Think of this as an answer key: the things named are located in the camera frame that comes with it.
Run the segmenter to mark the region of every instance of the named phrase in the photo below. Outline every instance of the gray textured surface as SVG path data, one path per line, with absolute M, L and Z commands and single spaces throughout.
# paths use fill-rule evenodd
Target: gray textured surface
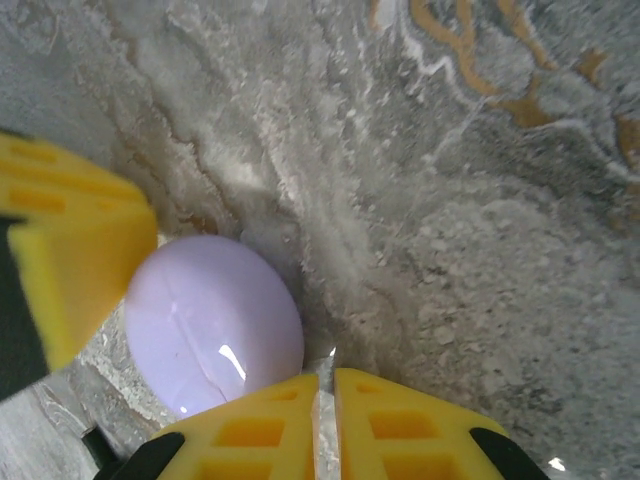
M 639 24 L 636 0 L 9 0 L 0 123 L 133 179 L 170 235 L 257 249 L 310 360 L 487 413 L 558 478 L 635 478 Z M 167 420 L 119 321 L 72 372 L 133 445 Z

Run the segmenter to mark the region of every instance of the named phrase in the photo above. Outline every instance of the gray marble surface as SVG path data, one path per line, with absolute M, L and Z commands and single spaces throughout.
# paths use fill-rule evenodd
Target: gray marble surface
M 639 24 L 637 0 L 8 0 L 0 123 L 134 180 L 168 236 L 260 252 L 309 362 L 489 414 L 554 478 L 631 479 Z M 119 318 L 60 388 L 126 450 L 170 419 Z M 69 402 L 38 388 L 0 407 L 0 472 L 87 478 L 71 437 L 83 473 L 55 470 Z M 6 454 L 22 425 L 47 455 Z

